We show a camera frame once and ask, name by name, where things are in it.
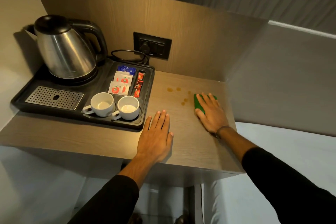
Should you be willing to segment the person's left hand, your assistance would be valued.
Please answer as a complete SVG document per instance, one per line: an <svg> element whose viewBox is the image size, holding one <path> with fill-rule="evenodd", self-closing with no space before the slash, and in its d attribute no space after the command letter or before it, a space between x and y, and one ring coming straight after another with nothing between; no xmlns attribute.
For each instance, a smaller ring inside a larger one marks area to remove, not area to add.
<svg viewBox="0 0 336 224"><path fill-rule="evenodd" d="M142 139L142 133L140 135L136 158L149 162L151 164L162 162L168 157L171 150L167 150L167 136L170 132L170 116L166 116L167 133L159 131L159 117L162 111L157 111L152 117L150 124L150 130L152 131L152 137Z"/></svg>

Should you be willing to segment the person's right hand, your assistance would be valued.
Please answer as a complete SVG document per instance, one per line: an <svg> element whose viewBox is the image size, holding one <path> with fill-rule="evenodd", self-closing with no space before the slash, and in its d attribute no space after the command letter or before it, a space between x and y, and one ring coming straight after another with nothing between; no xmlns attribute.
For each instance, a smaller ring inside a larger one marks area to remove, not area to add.
<svg viewBox="0 0 336 224"><path fill-rule="evenodd" d="M197 94L197 98L202 107L204 108L206 112L206 117L208 119L208 127L205 129L209 133L216 134L221 129L229 128L230 126L225 111L224 113L221 113L217 109L217 105L216 108L209 108L209 106L207 105L208 96L204 93L202 93L201 95L203 96L204 100L200 97L200 94Z"/></svg>

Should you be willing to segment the green scrub sponge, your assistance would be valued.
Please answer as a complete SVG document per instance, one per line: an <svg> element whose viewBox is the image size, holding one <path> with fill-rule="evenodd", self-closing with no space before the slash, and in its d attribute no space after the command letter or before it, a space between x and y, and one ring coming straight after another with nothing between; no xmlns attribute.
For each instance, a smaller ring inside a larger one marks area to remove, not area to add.
<svg viewBox="0 0 336 224"><path fill-rule="evenodd" d="M218 102L217 97L216 97L215 95L212 95L212 96L213 96L213 98L215 99L215 101ZM198 110L200 110L204 115L206 115L206 112L205 112L204 108L202 107L202 105L200 104L200 102L199 102L199 100L198 100L198 98L197 98L197 94L194 94L194 109L195 109L195 110L198 109Z"/></svg>

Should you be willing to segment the person's right forearm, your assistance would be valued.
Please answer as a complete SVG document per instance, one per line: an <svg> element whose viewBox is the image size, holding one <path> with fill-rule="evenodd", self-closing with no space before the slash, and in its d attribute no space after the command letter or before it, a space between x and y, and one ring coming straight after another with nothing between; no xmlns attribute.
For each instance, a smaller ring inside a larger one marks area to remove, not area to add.
<svg viewBox="0 0 336 224"><path fill-rule="evenodd" d="M228 126L216 135L231 148L281 224L336 224L336 197Z"/></svg>

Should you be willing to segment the person's left forearm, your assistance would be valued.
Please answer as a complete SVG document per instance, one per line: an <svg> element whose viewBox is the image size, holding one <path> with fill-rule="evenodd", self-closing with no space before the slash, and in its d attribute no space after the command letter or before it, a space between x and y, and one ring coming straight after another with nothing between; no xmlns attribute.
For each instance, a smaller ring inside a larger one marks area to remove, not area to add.
<svg viewBox="0 0 336 224"><path fill-rule="evenodd" d="M136 154L67 224L127 224L144 179L158 159L153 153Z"/></svg>

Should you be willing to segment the white ceramic cup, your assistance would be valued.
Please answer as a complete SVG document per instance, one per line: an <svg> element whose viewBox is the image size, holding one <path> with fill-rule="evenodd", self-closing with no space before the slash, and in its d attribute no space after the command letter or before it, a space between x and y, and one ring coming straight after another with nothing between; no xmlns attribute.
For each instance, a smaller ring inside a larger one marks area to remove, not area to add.
<svg viewBox="0 0 336 224"><path fill-rule="evenodd" d="M117 111L111 114L112 120L120 118L124 120L134 120L140 113L140 104L134 96L124 96L117 103Z"/></svg>
<svg viewBox="0 0 336 224"><path fill-rule="evenodd" d="M90 100L90 105L83 107L82 111L86 115L96 114L99 117L108 117L116 111L114 97L106 92L95 94Z"/></svg>

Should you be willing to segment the brown spill drops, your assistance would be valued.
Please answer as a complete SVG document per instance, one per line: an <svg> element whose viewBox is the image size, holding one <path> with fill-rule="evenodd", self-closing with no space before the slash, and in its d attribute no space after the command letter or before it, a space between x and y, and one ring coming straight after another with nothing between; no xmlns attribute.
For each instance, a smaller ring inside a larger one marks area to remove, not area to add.
<svg viewBox="0 0 336 224"><path fill-rule="evenodd" d="M174 100L182 106L193 105L194 98L192 92L181 86L177 87L168 87L167 88L168 96L170 99Z"/></svg>

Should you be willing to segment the white tea bag packet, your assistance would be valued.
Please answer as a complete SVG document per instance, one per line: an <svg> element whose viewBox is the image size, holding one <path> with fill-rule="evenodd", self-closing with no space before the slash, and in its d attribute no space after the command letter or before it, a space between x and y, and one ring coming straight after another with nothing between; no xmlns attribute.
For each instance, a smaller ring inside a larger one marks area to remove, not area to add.
<svg viewBox="0 0 336 224"><path fill-rule="evenodd" d="M111 81L107 92L110 94L127 96L129 93L129 89L130 85L128 84L117 81Z"/></svg>
<svg viewBox="0 0 336 224"><path fill-rule="evenodd" d="M113 82L118 82L118 83L122 83L122 84L130 86L132 84L132 79L133 79L133 75L126 74L121 71L116 71L114 78L113 78Z"/></svg>

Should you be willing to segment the black plastic tray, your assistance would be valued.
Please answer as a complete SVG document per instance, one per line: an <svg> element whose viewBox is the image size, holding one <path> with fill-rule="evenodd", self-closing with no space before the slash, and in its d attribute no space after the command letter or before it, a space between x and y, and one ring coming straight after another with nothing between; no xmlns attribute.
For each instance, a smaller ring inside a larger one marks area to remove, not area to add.
<svg viewBox="0 0 336 224"><path fill-rule="evenodd" d="M128 95L133 96L135 91L135 83L139 72L145 73L143 85L141 87L140 96L138 99L140 104L140 113L134 120L112 120L109 117L99 117L96 114L86 115L82 109L90 104L91 98L100 92L107 92L110 82L113 81L114 75L118 66L126 65L136 68L136 73L132 79L132 84ZM148 106L148 101L155 76L155 69L153 66L135 64L131 62L117 62L107 59L105 63L99 66L94 75L82 82L66 82L65 80L54 77L46 67L42 65L36 72L33 78L13 97L11 104L22 112L36 113L47 116L55 116L72 120L80 120L87 123L95 123L110 126L116 129L126 129L130 131L141 131L145 122L145 113ZM41 106L37 104L25 103L25 100L38 86L45 86L59 90L69 90L74 92L84 93L84 97L80 101L76 110L65 110L54 107Z"/></svg>

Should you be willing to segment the black power plug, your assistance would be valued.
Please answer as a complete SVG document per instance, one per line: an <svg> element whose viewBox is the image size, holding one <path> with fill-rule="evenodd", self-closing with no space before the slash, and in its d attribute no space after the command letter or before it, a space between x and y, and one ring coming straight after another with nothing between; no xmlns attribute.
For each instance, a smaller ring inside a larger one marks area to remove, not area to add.
<svg viewBox="0 0 336 224"><path fill-rule="evenodd" d="M139 51L149 55L151 53L151 44L151 42L141 40L139 44Z"/></svg>

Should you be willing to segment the white bed sheet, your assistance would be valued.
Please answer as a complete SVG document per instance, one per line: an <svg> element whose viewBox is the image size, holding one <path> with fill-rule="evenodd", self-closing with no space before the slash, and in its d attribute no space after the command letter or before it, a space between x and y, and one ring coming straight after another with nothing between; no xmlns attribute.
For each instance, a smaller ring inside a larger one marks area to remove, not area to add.
<svg viewBox="0 0 336 224"><path fill-rule="evenodd" d="M238 133L336 196L336 137L237 122ZM246 174L202 185L204 224L280 224Z"/></svg>

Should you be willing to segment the person's left shoe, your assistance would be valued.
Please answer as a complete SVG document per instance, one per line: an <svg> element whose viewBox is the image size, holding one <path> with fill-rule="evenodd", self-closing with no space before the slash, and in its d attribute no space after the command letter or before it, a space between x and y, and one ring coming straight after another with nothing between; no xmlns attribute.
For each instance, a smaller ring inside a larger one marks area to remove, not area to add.
<svg viewBox="0 0 336 224"><path fill-rule="evenodd" d="M143 219L140 214L133 213L127 224L143 224Z"/></svg>

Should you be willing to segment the perforated metal drip grate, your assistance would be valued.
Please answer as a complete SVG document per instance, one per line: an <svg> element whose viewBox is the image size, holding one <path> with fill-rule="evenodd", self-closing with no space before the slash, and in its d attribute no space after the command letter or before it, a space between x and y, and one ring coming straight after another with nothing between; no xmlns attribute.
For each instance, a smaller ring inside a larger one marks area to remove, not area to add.
<svg viewBox="0 0 336 224"><path fill-rule="evenodd" d="M25 103L74 111L83 97L84 93L80 92L38 86Z"/></svg>

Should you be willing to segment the steel electric kettle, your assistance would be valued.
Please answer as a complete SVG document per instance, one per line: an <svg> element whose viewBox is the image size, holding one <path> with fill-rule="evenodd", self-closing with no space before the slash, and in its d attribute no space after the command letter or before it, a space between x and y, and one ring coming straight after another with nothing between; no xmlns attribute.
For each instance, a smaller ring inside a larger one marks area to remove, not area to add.
<svg viewBox="0 0 336 224"><path fill-rule="evenodd" d="M103 32L91 21L45 15L33 27L44 63L57 78L84 79L107 57Z"/></svg>

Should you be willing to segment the black wall socket plate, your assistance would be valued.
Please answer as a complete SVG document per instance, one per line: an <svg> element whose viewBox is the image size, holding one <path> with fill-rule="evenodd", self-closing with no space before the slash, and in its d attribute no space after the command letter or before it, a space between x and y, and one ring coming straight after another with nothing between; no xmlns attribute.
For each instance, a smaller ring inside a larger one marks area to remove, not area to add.
<svg viewBox="0 0 336 224"><path fill-rule="evenodd" d="M133 32L133 46L135 51L139 51L139 44L141 40L152 43L151 53L147 55L148 57L153 57L161 60L169 59L172 39Z"/></svg>

